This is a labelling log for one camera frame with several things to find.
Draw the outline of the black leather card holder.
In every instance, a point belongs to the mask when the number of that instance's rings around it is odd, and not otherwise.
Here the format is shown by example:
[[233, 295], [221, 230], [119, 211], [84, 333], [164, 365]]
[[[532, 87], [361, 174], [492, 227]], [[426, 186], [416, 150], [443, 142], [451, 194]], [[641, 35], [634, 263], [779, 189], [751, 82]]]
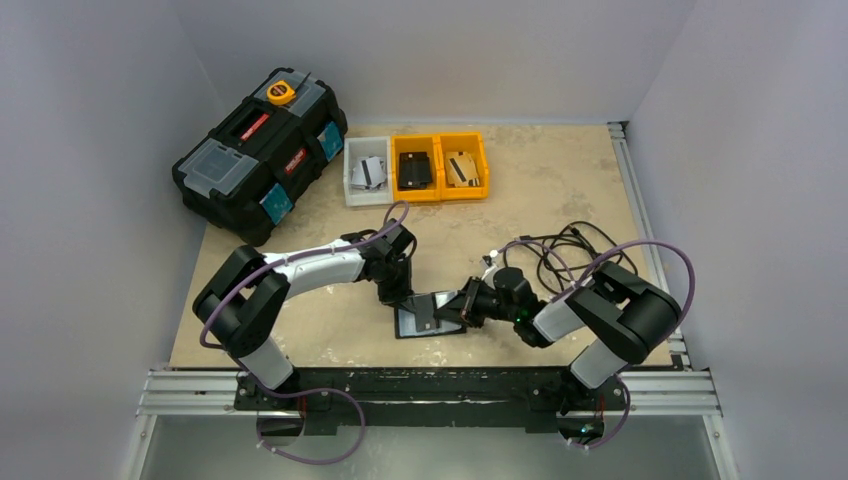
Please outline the black leather card holder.
[[466, 326], [449, 322], [440, 322], [433, 316], [433, 293], [416, 294], [416, 313], [412, 316], [399, 312], [394, 307], [394, 331], [396, 339], [426, 338], [464, 334]]

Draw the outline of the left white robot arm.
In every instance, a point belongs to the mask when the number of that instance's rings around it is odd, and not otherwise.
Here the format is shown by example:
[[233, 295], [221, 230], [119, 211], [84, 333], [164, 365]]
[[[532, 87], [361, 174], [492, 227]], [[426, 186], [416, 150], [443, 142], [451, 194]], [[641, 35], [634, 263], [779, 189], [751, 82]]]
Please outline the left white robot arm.
[[241, 246], [201, 290], [192, 311], [203, 334], [212, 334], [253, 376], [260, 397], [284, 409], [298, 395], [295, 368], [271, 338], [284, 302], [330, 285], [369, 281], [381, 304], [399, 306], [413, 295], [416, 246], [416, 237], [401, 225], [345, 234], [322, 247], [286, 254], [263, 255]]

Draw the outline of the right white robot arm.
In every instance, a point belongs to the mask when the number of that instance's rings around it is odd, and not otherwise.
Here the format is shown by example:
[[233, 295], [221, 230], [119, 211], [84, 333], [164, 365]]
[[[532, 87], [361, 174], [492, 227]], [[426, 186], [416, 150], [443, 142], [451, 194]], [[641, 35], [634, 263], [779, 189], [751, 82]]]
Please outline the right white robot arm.
[[487, 319], [509, 322], [535, 348], [588, 328], [595, 341], [570, 363], [561, 381], [564, 399], [576, 407], [596, 399], [608, 378], [642, 363], [682, 317], [669, 294], [610, 261], [594, 271], [588, 284], [560, 300], [541, 300], [521, 269], [502, 267], [489, 280], [469, 278], [434, 309], [435, 319], [464, 327], [480, 328]]

